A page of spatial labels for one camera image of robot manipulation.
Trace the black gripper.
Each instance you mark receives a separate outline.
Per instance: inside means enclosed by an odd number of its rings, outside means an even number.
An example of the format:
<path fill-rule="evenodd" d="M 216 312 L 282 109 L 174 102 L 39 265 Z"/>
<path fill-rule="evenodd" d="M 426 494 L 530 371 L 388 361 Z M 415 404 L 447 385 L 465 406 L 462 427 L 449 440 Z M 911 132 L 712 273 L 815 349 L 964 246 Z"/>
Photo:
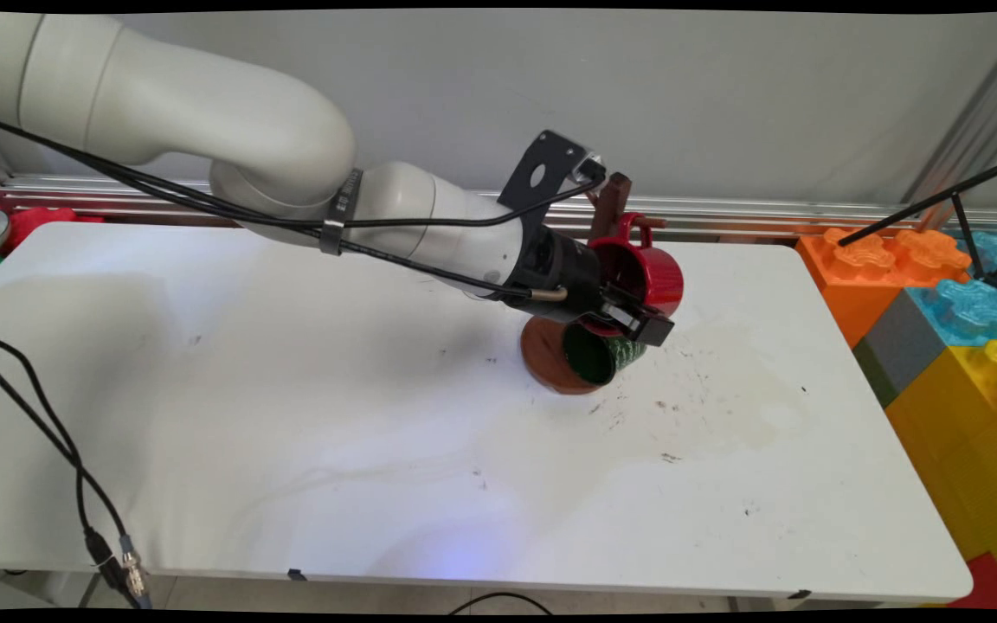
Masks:
<path fill-rule="evenodd" d="M 564 289 L 565 299 L 511 297 L 510 307 L 561 324 L 590 319 L 606 326 L 606 337 L 660 347 L 675 327 L 669 314 L 617 284 L 607 284 L 604 297 L 601 262 L 593 249 L 544 225 L 537 226 L 524 245 L 510 285 L 547 292 Z"/>

